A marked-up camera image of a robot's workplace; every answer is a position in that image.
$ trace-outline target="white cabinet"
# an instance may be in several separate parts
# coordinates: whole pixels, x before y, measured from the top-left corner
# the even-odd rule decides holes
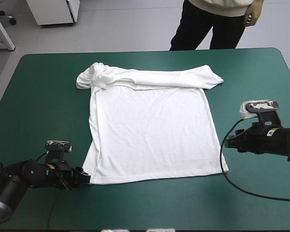
[[[27,0],[38,25],[74,23],[80,0]]]

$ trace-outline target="t-shirt sleeve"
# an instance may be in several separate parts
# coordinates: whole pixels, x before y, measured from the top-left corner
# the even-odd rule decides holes
[[[211,89],[223,82],[208,65],[184,71],[140,71],[109,67],[102,63],[94,63],[77,77],[77,88],[86,89],[92,85],[107,89],[112,83],[120,85],[135,83],[145,86],[162,87],[195,87]]]

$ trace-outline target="hand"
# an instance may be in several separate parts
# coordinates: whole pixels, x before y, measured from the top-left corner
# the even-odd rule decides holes
[[[264,0],[254,0],[247,8],[244,18],[245,27],[256,25],[262,11]]]

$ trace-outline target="gray floor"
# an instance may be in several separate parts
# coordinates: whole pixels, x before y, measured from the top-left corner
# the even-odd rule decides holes
[[[25,54],[168,50],[182,2],[81,0],[77,24],[42,29],[24,0],[4,0],[0,8],[17,19],[15,26],[4,23],[16,50],[0,51],[0,99]],[[198,49],[208,49],[210,37]],[[276,47],[290,69],[290,0],[266,0],[258,24],[246,29],[238,47]]]

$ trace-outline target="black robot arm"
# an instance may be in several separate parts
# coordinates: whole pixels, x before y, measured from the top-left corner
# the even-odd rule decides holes
[[[78,188],[90,182],[82,168],[72,168],[63,159],[71,145],[63,141],[47,141],[45,163],[26,160],[0,169],[0,224],[8,221],[28,188]]]
[[[225,147],[238,152],[287,156],[290,161],[290,128],[283,128],[277,114],[276,101],[252,101],[241,107],[244,118],[258,117],[247,130],[237,130],[225,141]]]

